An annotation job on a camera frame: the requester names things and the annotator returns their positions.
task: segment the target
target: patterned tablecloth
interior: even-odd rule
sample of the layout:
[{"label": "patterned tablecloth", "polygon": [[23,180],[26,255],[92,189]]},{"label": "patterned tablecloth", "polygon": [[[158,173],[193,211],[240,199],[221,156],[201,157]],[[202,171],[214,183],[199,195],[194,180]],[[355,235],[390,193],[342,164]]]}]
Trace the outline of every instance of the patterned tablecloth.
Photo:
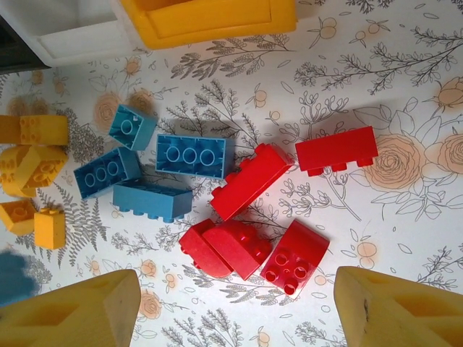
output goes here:
[{"label": "patterned tablecloth", "polygon": [[[333,301],[340,265],[463,293],[463,1],[301,0],[297,11],[287,35],[0,77],[1,112],[69,118],[70,160],[35,199],[64,208],[66,247],[0,233],[0,248],[29,256],[41,293],[134,269],[143,295],[132,345],[196,347],[346,346]],[[159,132],[235,138],[237,163],[261,142],[294,156],[299,141],[374,126],[374,166],[310,179],[294,167],[239,218],[275,242],[295,218],[331,240],[298,300],[258,275],[192,266],[179,238],[216,219],[208,201],[222,182],[156,173],[155,140],[140,153],[144,174],[193,190],[184,220],[121,213],[111,194],[81,201],[72,172],[117,146],[106,133],[119,103],[154,113]]]}]

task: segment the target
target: yellow toy block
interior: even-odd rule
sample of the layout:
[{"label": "yellow toy block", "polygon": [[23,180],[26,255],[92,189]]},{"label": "yellow toy block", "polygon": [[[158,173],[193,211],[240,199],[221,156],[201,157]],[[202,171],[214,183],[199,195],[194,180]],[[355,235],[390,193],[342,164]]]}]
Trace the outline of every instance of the yellow toy block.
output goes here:
[{"label": "yellow toy block", "polygon": [[67,146],[69,144],[66,116],[42,115],[20,118],[22,145]]},{"label": "yellow toy block", "polygon": [[0,219],[14,235],[23,236],[34,231],[35,212],[30,200],[0,203]]},{"label": "yellow toy block", "polygon": [[0,346],[129,347],[140,308],[134,270],[119,270],[0,308]]},{"label": "yellow toy block", "polygon": [[18,116],[0,116],[0,143],[20,142],[20,118]]},{"label": "yellow toy block", "polygon": [[349,347],[463,346],[463,295],[340,267],[334,301]]},{"label": "yellow toy block", "polygon": [[48,187],[67,162],[66,153],[58,147],[32,146],[16,170],[20,189]]},{"label": "yellow toy block", "polygon": [[294,0],[122,0],[145,45],[169,48],[296,29]]},{"label": "yellow toy block", "polygon": [[66,218],[63,211],[42,208],[34,215],[35,245],[58,249],[66,244]]}]

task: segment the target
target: blue lego brick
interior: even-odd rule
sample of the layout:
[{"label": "blue lego brick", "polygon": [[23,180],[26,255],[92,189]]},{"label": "blue lego brick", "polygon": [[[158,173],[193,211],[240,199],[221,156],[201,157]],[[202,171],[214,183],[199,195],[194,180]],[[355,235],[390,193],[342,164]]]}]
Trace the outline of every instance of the blue lego brick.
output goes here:
[{"label": "blue lego brick", "polygon": [[136,108],[119,105],[109,136],[129,150],[145,150],[156,128],[156,120]]},{"label": "blue lego brick", "polygon": [[157,171],[224,179],[233,169],[233,140],[158,135],[157,148]]},{"label": "blue lego brick", "polygon": [[74,170],[83,199],[100,197],[115,184],[142,176],[137,153],[118,147]]},{"label": "blue lego brick", "polygon": [[148,214],[149,219],[162,217],[164,223],[173,223],[191,212],[193,193],[140,181],[114,186],[113,205],[121,212],[133,210],[134,215]]}]

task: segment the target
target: printed flower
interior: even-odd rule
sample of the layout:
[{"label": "printed flower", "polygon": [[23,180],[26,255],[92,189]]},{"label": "printed flower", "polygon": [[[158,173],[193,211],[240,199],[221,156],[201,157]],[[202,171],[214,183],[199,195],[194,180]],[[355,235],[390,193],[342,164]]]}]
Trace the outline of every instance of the printed flower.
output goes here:
[{"label": "printed flower", "polygon": [[161,315],[161,308],[159,297],[153,291],[143,289],[138,313],[147,317],[149,320],[156,320]]},{"label": "printed flower", "polygon": [[407,190],[421,177],[425,148],[414,137],[381,135],[376,140],[378,157],[366,166],[365,176],[381,191]]},{"label": "printed flower", "polygon": [[101,132],[109,132],[120,103],[121,99],[113,92],[103,94],[96,101],[95,108],[93,109],[93,119]]},{"label": "printed flower", "polygon": [[152,260],[142,262],[141,273],[146,277],[154,277],[156,274],[156,264]]},{"label": "printed flower", "polygon": [[27,116],[29,108],[22,97],[12,98],[7,105],[7,113],[10,116]]}]

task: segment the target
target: building block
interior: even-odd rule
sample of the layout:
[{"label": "building block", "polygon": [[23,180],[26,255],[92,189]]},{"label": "building block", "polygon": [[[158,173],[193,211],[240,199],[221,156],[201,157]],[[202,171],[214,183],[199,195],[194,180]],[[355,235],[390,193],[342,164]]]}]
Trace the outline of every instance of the building block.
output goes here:
[{"label": "building block", "polygon": [[349,347],[463,346],[463,295],[340,267],[334,301]]},{"label": "building block", "polygon": [[0,143],[21,142],[20,118],[18,116],[0,115]]},{"label": "building block", "polygon": [[329,244],[327,239],[294,220],[260,275],[295,299],[317,269]]},{"label": "building block", "polygon": [[14,180],[20,189],[50,186],[67,162],[59,147],[32,146],[16,170]]},{"label": "building block", "polygon": [[34,215],[35,245],[58,249],[66,244],[66,218],[63,211],[42,208]]},{"label": "building block", "polygon": [[286,153],[276,145],[260,144],[253,159],[245,159],[239,165],[239,173],[231,173],[225,187],[212,191],[211,205],[223,220],[240,214],[292,165]]},{"label": "building block", "polygon": [[203,238],[222,258],[247,280],[272,252],[272,243],[261,239],[253,226],[228,220],[207,230]]},{"label": "building block", "polygon": [[100,197],[113,185],[142,176],[137,153],[119,147],[74,170],[83,199]]},{"label": "building block", "polygon": [[134,270],[118,270],[0,308],[0,346],[129,347],[140,309]]},{"label": "building block", "polygon": [[0,203],[0,219],[14,235],[23,236],[34,231],[35,208],[30,200]]},{"label": "building block", "polygon": [[351,161],[357,161],[359,167],[373,165],[373,158],[378,156],[372,127],[299,142],[296,152],[301,171],[309,176],[321,175],[326,166],[335,172],[347,170]]},{"label": "building block", "polygon": [[223,179],[233,169],[234,143],[226,139],[158,135],[156,170]]},{"label": "building block", "polygon": [[209,276],[226,277],[233,272],[222,256],[204,239],[203,234],[216,225],[210,219],[192,226],[180,239],[180,249],[193,258],[193,265]]},{"label": "building block", "polygon": [[193,193],[147,184],[141,181],[127,182],[114,186],[113,205],[121,212],[133,210],[134,215],[148,214],[149,219],[163,218],[164,223],[173,223],[191,212]]},{"label": "building block", "polygon": [[21,116],[22,145],[56,145],[69,144],[67,117],[57,115]]},{"label": "building block", "polygon": [[293,0],[122,0],[151,49],[296,30]]},{"label": "building block", "polygon": [[129,150],[145,150],[156,128],[156,120],[136,108],[119,105],[109,136]]}]

